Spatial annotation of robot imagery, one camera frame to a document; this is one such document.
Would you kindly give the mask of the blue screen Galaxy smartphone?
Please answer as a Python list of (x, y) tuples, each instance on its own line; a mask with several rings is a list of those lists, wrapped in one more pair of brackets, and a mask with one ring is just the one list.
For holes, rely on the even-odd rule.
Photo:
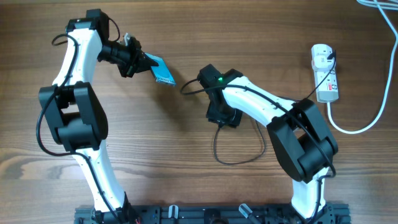
[(175, 82), (170, 70), (166, 66), (164, 60), (161, 57), (151, 55), (148, 53), (145, 53), (145, 55), (157, 64), (157, 65), (150, 66), (150, 70), (154, 76), (155, 81), (157, 83), (175, 86), (176, 82)]

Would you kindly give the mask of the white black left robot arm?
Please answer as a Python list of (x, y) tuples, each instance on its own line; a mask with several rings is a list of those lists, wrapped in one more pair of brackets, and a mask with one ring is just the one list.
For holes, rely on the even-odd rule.
[(62, 68), (50, 86), (39, 90), (42, 110), (36, 138), (41, 150), (58, 156), (42, 142), (40, 129), (46, 120), (53, 140), (65, 149), (60, 156), (72, 156), (80, 165), (95, 201), (90, 214), (95, 223), (140, 223), (108, 157), (108, 120), (92, 87), (95, 67), (106, 61), (117, 65), (122, 77), (149, 70), (158, 83), (175, 85), (175, 80), (163, 59), (143, 52), (134, 36), (110, 40), (110, 22), (101, 9), (69, 20), (63, 33), (67, 51)]

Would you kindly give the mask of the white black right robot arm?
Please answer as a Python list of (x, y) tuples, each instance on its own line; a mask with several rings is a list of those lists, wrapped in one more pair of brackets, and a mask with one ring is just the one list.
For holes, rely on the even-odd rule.
[(241, 72), (220, 73), (212, 64), (199, 71), (197, 81), (210, 99), (210, 122), (235, 128), (247, 114), (266, 127), (278, 163), (294, 182), (293, 208), (310, 223), (318, 221), (326, 204), (323, 183), (336, 175), (338, 145), (316, 104), (280, 98)]

